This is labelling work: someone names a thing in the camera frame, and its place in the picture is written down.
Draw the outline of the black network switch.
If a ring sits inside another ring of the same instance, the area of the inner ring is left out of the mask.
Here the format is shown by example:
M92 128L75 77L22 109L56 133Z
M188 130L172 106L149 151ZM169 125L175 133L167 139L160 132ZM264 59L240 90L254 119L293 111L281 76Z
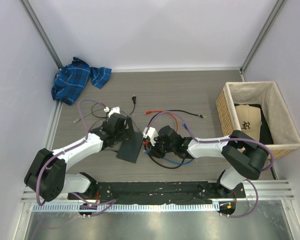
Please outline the black network switch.
M143 134L140 132L135 132L133 138L126 139L121 143L116 157L120 160L135 164L137 162L142 145Z

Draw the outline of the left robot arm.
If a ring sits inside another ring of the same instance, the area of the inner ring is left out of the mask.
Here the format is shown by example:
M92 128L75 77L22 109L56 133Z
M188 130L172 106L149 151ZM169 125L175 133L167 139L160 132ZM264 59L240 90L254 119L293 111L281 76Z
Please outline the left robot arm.
M60 194L71 194L77 199L92 199L97 193L97 181L85 172L67 171L90 155L112 147L135 136L130 116L112 113L100 127L56 150L39 150L24 178L26 186L35 192L39 206L56 199Z

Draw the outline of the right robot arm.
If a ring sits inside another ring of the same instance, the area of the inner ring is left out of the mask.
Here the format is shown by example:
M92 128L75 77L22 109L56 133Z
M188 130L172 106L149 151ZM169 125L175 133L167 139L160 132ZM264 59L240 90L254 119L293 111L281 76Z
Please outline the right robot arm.
M216 183L216 193L223 198L233 193L244 180L258 180L271 151L240 130L219 138L182 137L170 126L159 131L144 129L143 137L149 140L148 154L159 159L173 153L182 160L203 157L223 158L230 168L224 170Z

